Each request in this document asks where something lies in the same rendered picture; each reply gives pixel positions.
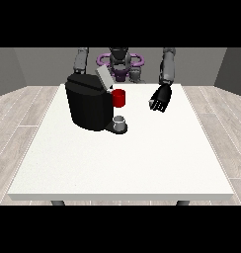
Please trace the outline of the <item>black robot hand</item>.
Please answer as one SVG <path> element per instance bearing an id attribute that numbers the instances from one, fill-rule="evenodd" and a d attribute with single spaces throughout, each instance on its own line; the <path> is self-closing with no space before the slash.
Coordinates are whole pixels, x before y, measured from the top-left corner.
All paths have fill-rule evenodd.
<path id="1" fill-rule="evenodd" d="M 170 103 L 172 89 L 169 84 L 161 85 L 149 100 L 149 108 L 164 113 Z"/>

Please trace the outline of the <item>small grey coffee pod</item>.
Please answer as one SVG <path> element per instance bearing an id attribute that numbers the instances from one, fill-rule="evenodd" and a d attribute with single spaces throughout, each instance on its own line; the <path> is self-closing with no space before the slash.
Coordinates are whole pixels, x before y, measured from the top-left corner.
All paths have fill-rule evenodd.
<path id="1" fill-rule="evenodd" d="M 132 67 L 129 70 L 129 80 L 133 83 L 140 81 L 141 69 L 139 67 Z"/>

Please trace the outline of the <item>red pod holder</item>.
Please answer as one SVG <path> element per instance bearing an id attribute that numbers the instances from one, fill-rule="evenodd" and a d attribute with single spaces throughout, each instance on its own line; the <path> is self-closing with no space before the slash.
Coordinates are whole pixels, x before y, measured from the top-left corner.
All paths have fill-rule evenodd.
<path id="1" fill-rule="evenodd" d="M 113 106 L 121 108 L 125 105 L 125 91 L 123 89 L 115 89 L 112 91 Z"/>

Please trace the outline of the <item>pale grey machine lid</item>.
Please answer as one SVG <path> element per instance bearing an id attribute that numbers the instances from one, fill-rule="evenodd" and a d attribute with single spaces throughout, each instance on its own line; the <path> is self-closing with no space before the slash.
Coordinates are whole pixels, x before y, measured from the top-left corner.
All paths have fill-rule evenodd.
<path id="1" fill-rule="evenodd" d="M 102 65 L 102 66 L 98 67 L 95 70 L 95 72 L 96 72 L 97 76 L 100 78 L 104 88 L 106 90 L 109 90 L 113 86 L 114 80 L 113 80 L 107 66 Z"/>

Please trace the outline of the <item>black coffee machine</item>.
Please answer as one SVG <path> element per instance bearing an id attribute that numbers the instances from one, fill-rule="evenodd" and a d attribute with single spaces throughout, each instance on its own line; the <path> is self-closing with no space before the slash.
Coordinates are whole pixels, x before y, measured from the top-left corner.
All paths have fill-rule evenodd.
<path id="1" fill-rule="evenodd" d="M 65 90 L 72 121 L 87 130 L 108 130 L 115 134 L 112 91 L 107 91 L 100 78 L 91 74 L 71 74 L 65 83 Z"/>

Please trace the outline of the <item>small grey cup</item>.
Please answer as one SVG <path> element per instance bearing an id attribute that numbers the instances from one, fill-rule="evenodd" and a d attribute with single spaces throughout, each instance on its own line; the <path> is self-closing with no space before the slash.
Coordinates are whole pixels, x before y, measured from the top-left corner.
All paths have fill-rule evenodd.
<path id="1" fill-rule="evenodd" d="M 115 131 L 123 131 L 125 129 L 125 118 L 123 116 L 115 116 L 113 124 Z"/>

